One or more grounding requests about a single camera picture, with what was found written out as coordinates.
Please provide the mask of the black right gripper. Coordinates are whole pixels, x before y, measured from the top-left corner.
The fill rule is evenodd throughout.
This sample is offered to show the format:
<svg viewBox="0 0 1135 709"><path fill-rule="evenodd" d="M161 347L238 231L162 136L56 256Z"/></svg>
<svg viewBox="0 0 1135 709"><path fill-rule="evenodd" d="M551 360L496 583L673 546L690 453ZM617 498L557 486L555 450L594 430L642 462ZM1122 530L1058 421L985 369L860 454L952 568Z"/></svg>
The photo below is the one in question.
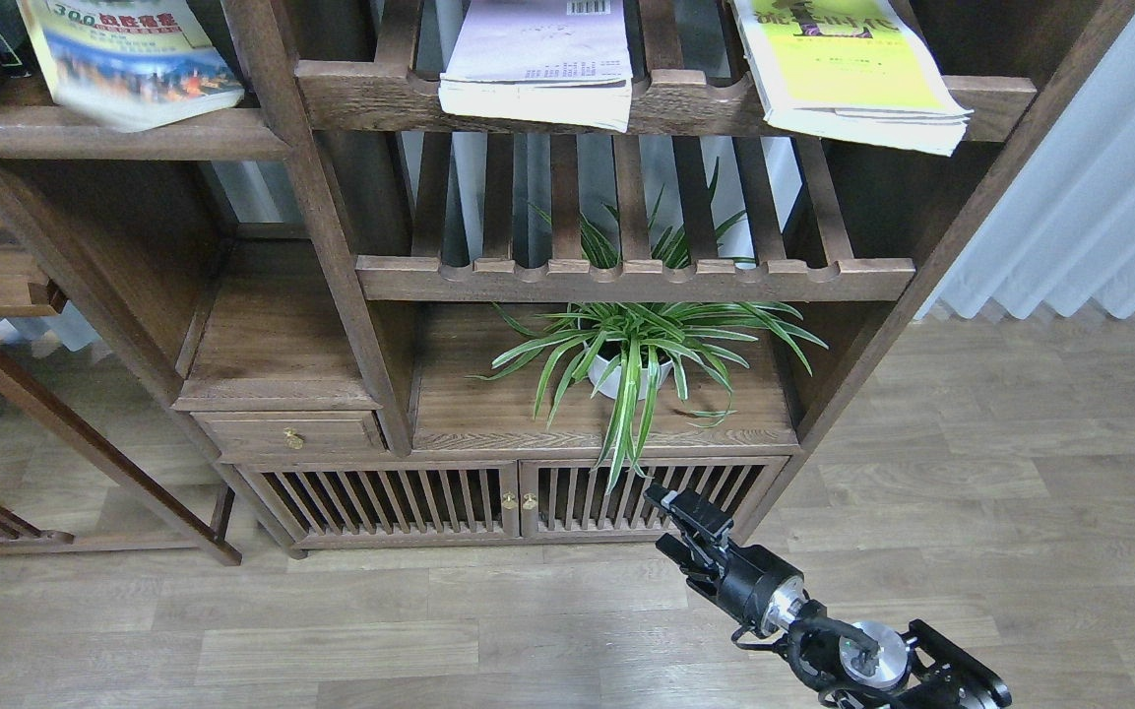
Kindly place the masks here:
<svg viewBox="0 0 1135 709"><path fill-rule="evenodd" d="M728 543L701 552L676 535L658 539L656 549L675 562L693 592L755 636L773 636L799 618L807 602L801 571L760 545L729 542L734 521L715 503L693 490L673 490L654 482L644 497L664 510L686 539Z"/></svg>

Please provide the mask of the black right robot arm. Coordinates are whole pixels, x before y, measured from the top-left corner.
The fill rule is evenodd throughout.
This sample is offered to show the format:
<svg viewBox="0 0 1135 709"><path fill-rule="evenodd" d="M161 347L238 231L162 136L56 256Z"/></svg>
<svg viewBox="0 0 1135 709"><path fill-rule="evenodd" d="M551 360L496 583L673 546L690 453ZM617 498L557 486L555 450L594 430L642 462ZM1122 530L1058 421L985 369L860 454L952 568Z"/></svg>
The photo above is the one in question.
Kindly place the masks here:
<svg viewBox="0 0 1135 709"><path fill-rule="evenodd" d="M900 633L885 623L846 623L804 589L804 574L760 545L730 538L733 520L693 490L657 483L645 497L679 531L658 539L687 584L739 627L738 649L780 655L829 708L1004 708L997 673L925 622Z"/></svg>

